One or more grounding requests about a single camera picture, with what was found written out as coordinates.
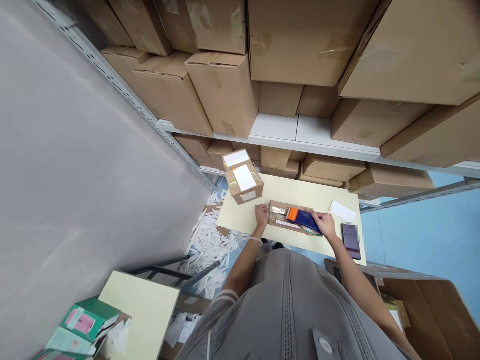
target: metal shelf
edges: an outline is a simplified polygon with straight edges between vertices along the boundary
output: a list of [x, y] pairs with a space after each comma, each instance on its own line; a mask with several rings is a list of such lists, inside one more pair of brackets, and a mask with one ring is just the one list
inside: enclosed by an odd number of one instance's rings
[[[178, 130], [166, 120], [159, 120], [156, 127], [165, 132], [199, 136], [193, 132]], [[478, 162], [465, 161], [447, 168], [433, 167], [385, 159], [378, 147], [332, 140], [330, 120], [319, 117], [285, 117], [260, 113], [249, 137], [214, 133], [212, 138], [480, 179]]]

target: smartphone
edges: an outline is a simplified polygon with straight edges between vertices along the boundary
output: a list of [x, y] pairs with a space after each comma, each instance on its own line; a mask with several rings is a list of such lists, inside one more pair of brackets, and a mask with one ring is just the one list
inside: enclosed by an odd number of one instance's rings
[[341, 225], [341, 234], [343, 237], [343, 245], [350, 254], [352, 259], [362, 260], [360, 255], [359, 229], [355, 225]]

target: white label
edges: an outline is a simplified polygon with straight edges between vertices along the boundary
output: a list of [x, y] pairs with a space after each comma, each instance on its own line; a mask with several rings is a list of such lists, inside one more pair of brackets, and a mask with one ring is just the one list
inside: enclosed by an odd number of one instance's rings
[[235, 175], [238, 186], [240, 186], [241, 191], [247, 191], [253, 187], [257, 186], [257, 183], [254, 180], [254, 177], [250, 173], [250, 169], [247, 165], [240, 166], [236, 169], [233, 169], [233, 174]]
[[195, 297], [189, 297], [187, 300], [185, 300], [183, 303], [188, 304], [188, 305], [193, 305], [197, 302], [197, 298]]
[[350, 210], [348, 207], [345, 207], [336, 201], [331, 203], [328, 212], [346, 221], [347, 223], [353, 223], [357, 218], [357, 213], [355, 211]]
[[257, 197], [257, 192], [253, 190], [252, 192], [240, 195], [240, 197], [244, 202], [247, 202], [248, 200], [255, 199]]
[[247, 150], [242, 150], [242, 151], [224, 156], [223, 161], [225, 162], [225, 165], [227, 168], [231, 168], [237, 164], [250, 161], [250, 157], [249, 157], [249, 154], [247, 153]]
[[300, 226], [289, 223], [289, 222], [286, 222], [286, 221], [277, 220], [276, 223], [281, 224], [281, 225], [286, 225], [286, 226], [289, 226], [291, 228], [300, 229]]
[[74, 327], [79, 322], [82, 315], [84, 314], [84, 312], [85, 312], [84, 308], [78, 307], [75, 311], [75, 315], [73, 315], [72, 318], [70, 319], [70, 321], [66, 324], [66, 328], [70, 329], [70, 330], [73, 330]]

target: pink label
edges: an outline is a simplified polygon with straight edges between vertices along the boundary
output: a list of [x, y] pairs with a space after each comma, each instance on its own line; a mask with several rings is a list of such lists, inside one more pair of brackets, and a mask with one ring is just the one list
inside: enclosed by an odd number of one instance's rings
[[78, 310], [77, 308], [73, 309], [72, 311], [70, 311], [70, 314], [68, 314], [68, 317], [66, 318], [67, 327], [69, 329], [75, 329], [83, 334], [89, 334], [90, 331], [92, 331], [92, 328], [94, 327], [95, 319], [88, 316], [85, 313], [82, 313], [80, 315], [76, 324], [74, 324], [73, 326], [69, 326], [71, 325], [70, 323], [72, 321], [75, 321], [76, 320], [75, 318], [78, 317], [78, 316], [75, 316], [75, 314], [77, 313], [77, 310]]

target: small cardboard package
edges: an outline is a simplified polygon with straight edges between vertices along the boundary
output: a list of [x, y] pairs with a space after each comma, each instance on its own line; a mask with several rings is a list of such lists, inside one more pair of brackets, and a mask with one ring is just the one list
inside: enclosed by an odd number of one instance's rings
[[134, 47], [134, 42], [107, 0], [78, 0], [110, 44]]
[[343, 99], [331, 117], [331, 138], [378, 148], [431, 108], [411, 102]]
[[199, 49], [245, 55], [245, 0], [186, 0]]
[[154, 0], [171, 47], [185, 53], [196, 53], [194, 28], [190, 21], [186, 0]]
[[101, 332], [113, 326], [121, 311], [92, 297], [74, 304], [61, 322], [61, 326], [90, 342]]
[[337, 86], [305, 85], [296, 112], [299, 115], [329, 119], [339, 104]]
[[230, 194], [238, 205], [263, 196], [264, 182], [252, 163], [227, 171], [225, 177]]
[[260, 161], [261, 158], [261, 147], [260, 145], [253, 145], [253, 144], [247, 144], [243, 142], [234, 142], [232, 141], [231, 143], [233, 145], [233, 150], [238, 151], [245, 149], [248, 155], [250, 155], [250, 158], [252, 160], [258, 160]]
[[300, 171], [300, 163], [295, 160], [288, 160], [285, 170], [278, 170], [269, 167], [262, 167], [261, 173], [273, 175], [280, 178], [296, 179]]
[[305, 157], [303, 174], [312, 178], [347, 182], [365, 168], [363, 161], [309, 153]]
[[304, 172], [305, 172], [305, 162], [302, 161], [300, 163], [300, 171], [298, 173], [298, 177], [296, 178], [297, 180], [304, 181], [306, 183], [314, 183], [314, 184], [331, 186], [334, 188], [341, 188], [342, 185], [344, 184], [344, 182], [342, 181], [328, 180], [328, 179], [322, 179], [319, 177], [307, 176], [304, 174]]
[[250, 79], [248, 56], [199, 52], [186, 67], [213, 130], [247, 138], [259, 114], [259, 83]]
[[334, 87], [378, 2], [249, 1], [251, 78]]
[[138, 50], [165, 57], [173, 52], [153, 0], [108, 1]]
[[171, 121], [179, 130], [210, 136], [212, 126], [185, 67], [189, 57], [179, 51], [154, 56], [134, 74], [149, 93], [143, 101], [159, 119]]
[[[422, 359], [480, 359], [480, 330], [451, 281], [373, 262], [358, 267], [379, 294], [403, 302], [411, 325], [405, 334]], [[334, 259], [325, 268], [343, 285]]]
[[460, 106], [436, 106], [380, 147], [381, 155], [449, 168], [480, 154], [480, 94]]
[[212, 144], [211, 138], [193, 135], [175, 135], [174, 138], [188, 154], [197, 158], [210, 157], [208, 151]]
[[381, 1], [339, 83], [340, 96], [440, 105], [475, 96], [475, 11], [464, 1]]
[[435, 189], [427, 171], [384, 164], [366, 164], [366, 170], [350, 180], [350, 192], [387, 198], [404, 198]]
[[261, 147], [261, 167], [285, 170], [290, 159], [291, 150], [276, 147]]
[[122, 77], [135, 94], [145, 102], [148, 92], [144, 85], [135, 76], [134, 70], [138, 69], [152, 56], [146, 52], [138, 51], [134, 47], [108, 47], [101, 51], [103, 57], [110, 63], [115, 71]]
[[293, 118], [297, 114], [303, 85], [260, 82], [260, 112]]
[[234, 151], [231, 141], [214, 139], [208, 148], [208, 155], [220, 164], [223, 164], [224, 155], [231, 154]]

